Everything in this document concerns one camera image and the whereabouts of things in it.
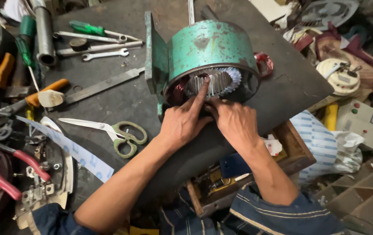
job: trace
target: electric motor housing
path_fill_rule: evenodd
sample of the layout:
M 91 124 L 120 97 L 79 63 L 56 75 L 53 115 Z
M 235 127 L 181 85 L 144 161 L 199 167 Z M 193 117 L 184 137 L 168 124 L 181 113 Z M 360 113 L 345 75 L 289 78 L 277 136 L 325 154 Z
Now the electric motor housing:
M 206 76 L 211 77 L 207 96 L 245 102 L 256 93 L 259 72 L 249 36 L 241 27 L 203 20 L 165 43 L 154 29 L 150 11 L 145 22 L 145 77 L 151 93 L 158 96 L 158 115 L 164 107 L 182 105 L 195 95 Z

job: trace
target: hand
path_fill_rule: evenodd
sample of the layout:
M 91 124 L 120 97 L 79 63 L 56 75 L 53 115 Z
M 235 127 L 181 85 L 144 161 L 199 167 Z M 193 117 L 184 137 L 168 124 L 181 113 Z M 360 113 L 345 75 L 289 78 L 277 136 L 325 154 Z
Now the hand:
M 210 78 L 205 78 L 201 91 L 196 97 L 192 97 L 180 107 L 176 106 L 166 110 L 157 138 L 164 146 L 169 147 L 170 151 L 176 152 L 190 142 L 207 123 L 213 120 L 212 117 L 198 119 L 209 83 Z
M 244 155 L 262 141 L 257 133 L 255 109 L 217 97 L 208 103 L 205 110 L 213 115 L 221 133 L 239 154 Z

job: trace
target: workbench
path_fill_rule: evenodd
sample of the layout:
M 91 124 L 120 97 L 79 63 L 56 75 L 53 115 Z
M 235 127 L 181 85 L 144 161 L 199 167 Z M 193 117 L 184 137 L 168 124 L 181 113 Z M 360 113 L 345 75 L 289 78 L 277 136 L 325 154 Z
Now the workbench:
M 195 1 L 195 18 L 201 20 L 200 10 L 206 1 Z M 247 0 L 208 0 L 223 21 L 242 27 L 250 37 L 255 52 L 263 51 L 274 63 L 274 72 L 262 79 L 257 94 L 246 102 L 257 110 L 258 131 L 267 133 L 275 126 L 317 103 L 333 92 L 327 81 L 265 20 Z M 155 28 L 165 41 L 187 26 L 186 0 L 119 0 L 59 16 L 53 22 L 54 31 L 72 31 L 70 20 L 101 25 L 110 31 L 132 35 L 145 40 L 144 12 L 151 10 Z M 67 48 L 69 38 L 55 42 L 56 49 Z M 130 69 L 141 68 L 146 59 L 146 46 L 129 49 L 127 57 L 114 56 L 82 62 L 80 56 L 62 58 L 45 76 L 45 84 L 66 78 L 71 86 L 65 94 L 74 93 L 74 86 L 87 88 Z M 161 123 L 157 116 L 157 99 L 150 94 L 142 73 L 105 92 L 50 113 L 57 118 L 76 118 L 115 124 L 130 121 L 142 126 L 149 141 L 159 134 Z M 108 135 L 66 123 L 59 124 L 67 136 L 115 169 L 128 160 L 119 157 Z M 137 205 L 177 188 L 186 179 L 205 170 L 234 149 L 222 136 L 215 123 L 207 125 L 193 141 L 176 152 L 157 172 L 141 194 Z M 78 208 L 99 186 L 101 181 L 84 167 L 78 169 L 71 209 Z

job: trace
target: green scissors handle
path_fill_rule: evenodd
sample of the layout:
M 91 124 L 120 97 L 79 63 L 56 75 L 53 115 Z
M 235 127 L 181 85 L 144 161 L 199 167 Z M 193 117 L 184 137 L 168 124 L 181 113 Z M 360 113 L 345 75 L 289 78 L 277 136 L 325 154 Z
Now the green scissors handle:
M 121 130 L 120 129 L 121 126 L 132 126 L 132 127 L 137 128 L 138 130 L 140 130 L 142 132 L 142 134 L 144 136 L 143 139 L 139 140 L 134 135 Z M 146 131 L 142 127 L 140 127 L 139 125 L 137 125 L 135 123 L 123 121 L 123 122 L 119 122 L 119 123 L 113 125 L 112 127 L 114 128 L 114 131 L 116 133 L 118 133 L 118 134 L 120 134 L 120 135 L 122 135 L 122 136 L 125 137 L 125 139 L 116 139 L 114 141 L 114 149 L 116 150 L 117 154 L 120 155 L 120 157 L 122 157 L 122 158 L 130 158 L 130 157 L 132 157 L 137 152 L 137 146 L 135 144 L 133 144 L 132 141 L 136 142 L 137 144 L 144 144 L 147 141 L 147 133 L 146 133 Z M 119 147 L 121 145 L 123 145 L 123 144 L 126 144 L 126 143 L 128 145 L 130 145 L 131 150 L 127 154 L 122 154 L 119 151 Z

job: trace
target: control box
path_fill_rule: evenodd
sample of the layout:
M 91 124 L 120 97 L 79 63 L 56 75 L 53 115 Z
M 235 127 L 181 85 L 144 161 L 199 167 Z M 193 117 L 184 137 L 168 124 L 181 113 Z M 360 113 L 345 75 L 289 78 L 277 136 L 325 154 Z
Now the control box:
M 363 146 L 373 150 L 373 108 L 359 100 L 339 107 L 336 131 L 354 132 L 363 138 Z

